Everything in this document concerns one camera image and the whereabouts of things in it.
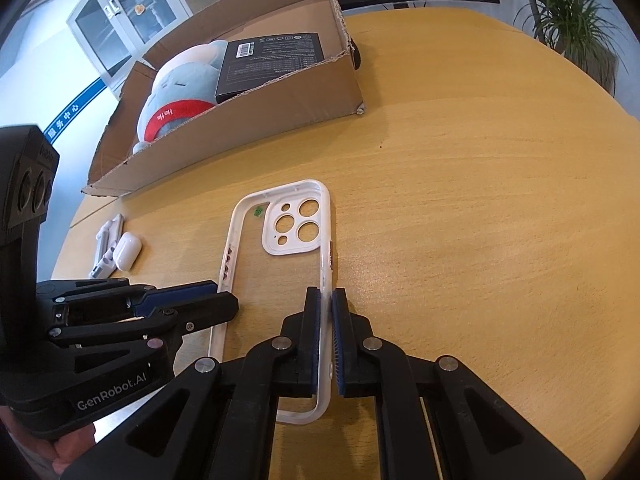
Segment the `person's left hand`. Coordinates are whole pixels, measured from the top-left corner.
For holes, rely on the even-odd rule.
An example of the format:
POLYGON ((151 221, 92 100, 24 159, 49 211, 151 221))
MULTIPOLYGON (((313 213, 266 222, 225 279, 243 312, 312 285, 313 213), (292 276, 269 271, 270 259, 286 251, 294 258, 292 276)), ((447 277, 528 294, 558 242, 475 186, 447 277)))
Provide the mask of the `person's left hand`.
POLYGON ((34 437, 7 406, 1 407, 1 421, 13 443, 41 479, 60 478, 74 460, 96 444, 96 427, 93 424, 50 442, 34 437))

